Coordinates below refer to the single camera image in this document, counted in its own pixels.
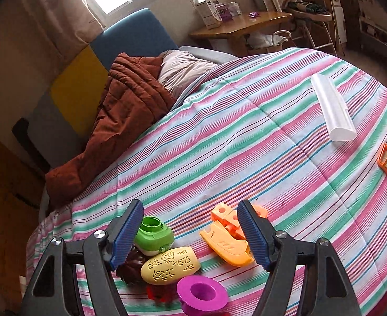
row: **purple plastic hat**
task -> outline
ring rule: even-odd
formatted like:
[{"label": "purple plastic hat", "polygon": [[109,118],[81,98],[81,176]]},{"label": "purple plastic hat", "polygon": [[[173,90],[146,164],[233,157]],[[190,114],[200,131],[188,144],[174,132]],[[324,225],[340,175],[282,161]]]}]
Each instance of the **purple plastic hat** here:
[{"label": "purple plastic hat", "polygon": [[182,310],[188,316],[215,312],[229,301],[226,289],[220,283],[200,275],[189,275],[177,283],[177,294]]}]

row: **white cabinet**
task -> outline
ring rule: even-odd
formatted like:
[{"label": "white cabinet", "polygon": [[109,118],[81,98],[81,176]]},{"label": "white cabinet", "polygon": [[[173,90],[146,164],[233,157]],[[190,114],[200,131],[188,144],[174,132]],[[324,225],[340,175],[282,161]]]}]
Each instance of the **white cabinet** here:
[{"label": "white cabinet", "polygon": [[337,31],[340,43],[347,42],[346,22],[344,21],[344,13],[342,7],[334,7],[335,18],[337,20]]},{"label": "white cabinet", "polygon": [[340,43],[347,42],[346,22],[344,21],[344,12],[340,0],[332,0],[334,6],[335,19],[337,20],[337,32]]}]

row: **white pillowcase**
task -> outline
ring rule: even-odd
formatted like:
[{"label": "white pillowcase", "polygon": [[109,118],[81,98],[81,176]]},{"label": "white pillowcase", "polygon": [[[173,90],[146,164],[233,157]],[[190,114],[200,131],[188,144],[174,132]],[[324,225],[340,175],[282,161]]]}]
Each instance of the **white pillowcase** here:
[{"label": "white pillowcase", "polygon": [[180,50],[168,50],[160,57],[163,57],[163,64],[158,81],[176,99],[194,80],[218,65]]}]

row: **yellow panel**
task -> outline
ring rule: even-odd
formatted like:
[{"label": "yellow panel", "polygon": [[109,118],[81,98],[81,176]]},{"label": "yellow panel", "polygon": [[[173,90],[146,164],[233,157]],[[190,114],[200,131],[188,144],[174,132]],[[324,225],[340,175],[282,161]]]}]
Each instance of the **yellow panel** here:
[{"label": "yellow panel", "polygon": [[96,117],[107,70],[90,46],[83,49],[53,82],[52,100],[82,138],[89,136]]}]

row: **pink and green striped blanket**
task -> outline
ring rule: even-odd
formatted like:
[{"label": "pink and green striped blanket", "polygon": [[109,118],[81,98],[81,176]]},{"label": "pink and green striped blanket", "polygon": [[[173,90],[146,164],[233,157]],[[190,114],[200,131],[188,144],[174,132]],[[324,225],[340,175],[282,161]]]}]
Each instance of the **pink and green striped blanket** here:
[{"label": "pink and green striped blanket", "polygon": [[[310,82],[330,76],[358,136],[333,143]],[[157,122],[72,204],[56,210],[27,246],[27,279],[49,240],[84,239],[125,211],[133,198],[192,246],[201,274],[227,289],[225,311],[251,315],[268,273],[235,268],[198,232],[210,211],[244,198],[269,210],[276,229],[296,239],[331,240],[366,315],[387,290],[387,177],[376,165],[387,141],[387,89],[368,74],[322,52],[290,48],[242,58],[200,77]],[[286,315],[295,315],[304,267],[298,267]],[[180,303],[155,304],[142,288],[115,277],[130,315],[183,315]],[[83,267],[78,283],[94,315]]]}]

